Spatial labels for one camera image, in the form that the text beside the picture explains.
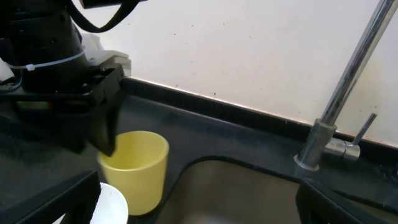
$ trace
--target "sink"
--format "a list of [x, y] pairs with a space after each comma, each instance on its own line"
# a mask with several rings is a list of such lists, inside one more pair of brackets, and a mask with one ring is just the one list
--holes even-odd
[[222, 161], [189, 167], [156, 224], [300, 223], [299, 184]]

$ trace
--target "black countertop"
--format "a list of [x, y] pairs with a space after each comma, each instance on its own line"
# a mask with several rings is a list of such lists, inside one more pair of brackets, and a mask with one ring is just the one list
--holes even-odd
[[[310, 172], [293, 160], [303, 141], [128, 96], [122, 105], [118, 133], [136, 130], [159, 133], [170, 144], [164, 196], [159, 207], [186, 167], [218, 159], [294, 182], [311, 177], [349, 198], [398, 213], [398, 186], [378, 165], [361, 159], [348, 162], [324, 156], [320, 170]], [[87, 169], [98, 170], [104, 181], [96, 153], [92, 146], [74, 154], [0, 133], [0, 210]], [[148, 215], [131, 217], [129, 222], [153, 223], [159, 207]]]

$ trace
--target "faucet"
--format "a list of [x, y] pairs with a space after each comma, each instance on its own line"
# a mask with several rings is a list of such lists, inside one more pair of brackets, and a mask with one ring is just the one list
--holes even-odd
[[337, 130], [335, 122], [397, 8], [398, 0], [379, 1], [322, 117], [315, 120], [304, 148], [294, 156], [300, 167], [311, 171], [318, 170], [318, 163], [324, 152], [349, 160], [359, 157], [361, 151], [358, 143], [377, 115], [370, 115], [353, 142], [333, 138]]

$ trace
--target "white wall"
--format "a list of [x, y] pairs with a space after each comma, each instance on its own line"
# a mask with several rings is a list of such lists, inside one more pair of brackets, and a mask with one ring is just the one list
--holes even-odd
[[[130, 55], [135, 78], [312, 124], [377, 2], [149, 0], [99, 36], [105, 49]], [[117, 8], [83, 13], [100, 26]], [[398, 147], [397, 73], [395, 16], [338, 118], [338, 130], [354, 135], [375, 112], [366, 138]]]

